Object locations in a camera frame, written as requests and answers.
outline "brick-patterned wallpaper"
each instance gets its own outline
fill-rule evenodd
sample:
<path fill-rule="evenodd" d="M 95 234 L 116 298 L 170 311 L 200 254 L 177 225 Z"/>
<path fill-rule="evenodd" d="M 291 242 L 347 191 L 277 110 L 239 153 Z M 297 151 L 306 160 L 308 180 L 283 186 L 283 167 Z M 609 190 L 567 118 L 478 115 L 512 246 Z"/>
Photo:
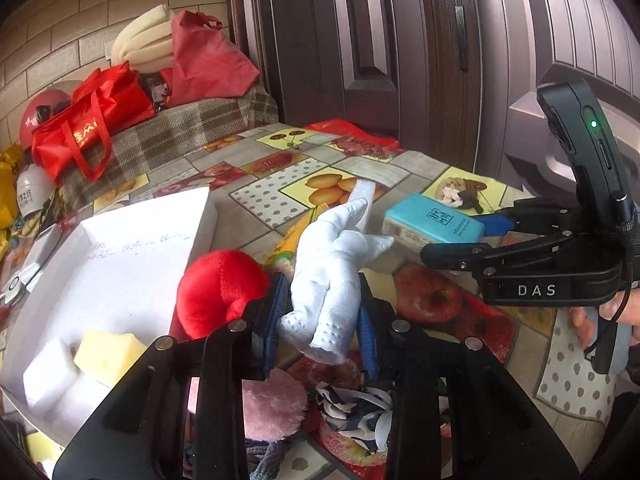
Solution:
<path fill-rule="evenodd" d="M 18 140 L 34 95 L 108 67 L 105 45 L 158 4 L 200 10 L 227 25 L 226 0 L 28 0 L 13 12 L 0 27 L 0 150 Z"/>

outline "yellow sponge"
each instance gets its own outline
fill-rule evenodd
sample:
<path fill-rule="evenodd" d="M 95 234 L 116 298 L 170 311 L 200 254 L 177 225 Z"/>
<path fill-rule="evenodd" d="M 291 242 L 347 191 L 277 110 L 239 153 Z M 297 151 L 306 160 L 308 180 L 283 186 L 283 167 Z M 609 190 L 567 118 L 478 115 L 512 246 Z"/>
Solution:
<path fill-rule="evenodd" d="M 89 330 L 80 343 L 74 362 L 85 374 L 113 388 L 146 346 L 133 334 L 109 334 Z"/>

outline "white cardboard box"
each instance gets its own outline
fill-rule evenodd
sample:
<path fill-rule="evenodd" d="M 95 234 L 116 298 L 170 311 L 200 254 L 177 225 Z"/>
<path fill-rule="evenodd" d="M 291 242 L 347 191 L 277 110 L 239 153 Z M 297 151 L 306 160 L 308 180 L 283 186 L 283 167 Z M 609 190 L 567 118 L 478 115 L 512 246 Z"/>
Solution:
<path fill-rule="evenodd" d="M 78 347 L 88 329 L 132 333 L 145 345 L 171 333 L 178 282 L 209 252 L 218 213 L 209 188 L 129 205 L 84 220 L 27 298 L 10 335 L 0 386 L 20 414 L 66 446 L 109 388 L 80 374 L 45 416 L 30 413 L 22 375 L 53 338 Z"/>

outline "white glove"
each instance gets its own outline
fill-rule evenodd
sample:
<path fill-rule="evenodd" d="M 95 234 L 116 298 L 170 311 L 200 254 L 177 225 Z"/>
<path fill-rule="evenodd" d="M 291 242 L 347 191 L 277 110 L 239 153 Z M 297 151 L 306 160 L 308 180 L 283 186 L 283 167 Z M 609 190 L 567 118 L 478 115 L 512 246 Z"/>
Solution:
<path fill-rule="evenodd" d="M 394 242 L 354 230 L 370 202 L 353 198 L 329 209 L 300 237 L 291 283 L 293 312 L 280 319 L 278 332 L 319 363 L 344 362 L 360 307 L 358 271 Z"/>

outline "plaid blanket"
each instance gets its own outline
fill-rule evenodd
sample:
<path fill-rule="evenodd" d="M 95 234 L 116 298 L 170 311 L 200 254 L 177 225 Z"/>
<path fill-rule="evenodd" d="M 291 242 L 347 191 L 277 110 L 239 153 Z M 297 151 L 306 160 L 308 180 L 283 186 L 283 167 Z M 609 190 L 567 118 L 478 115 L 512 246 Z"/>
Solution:
<path fill-rule="evenodd" d="M 78 211 L 127 180 L 194 152 L 208 142 L 278 121 L 275 101 L 261 86 L 239 99 L 206 99 L 163 110 L 155 117 L 111 138 L 113 155 L 103 176 L 88 180 L 75 164 L 62 174 L 67 205 Z M 92 167 L 101 145 L 84 150 Z"/>

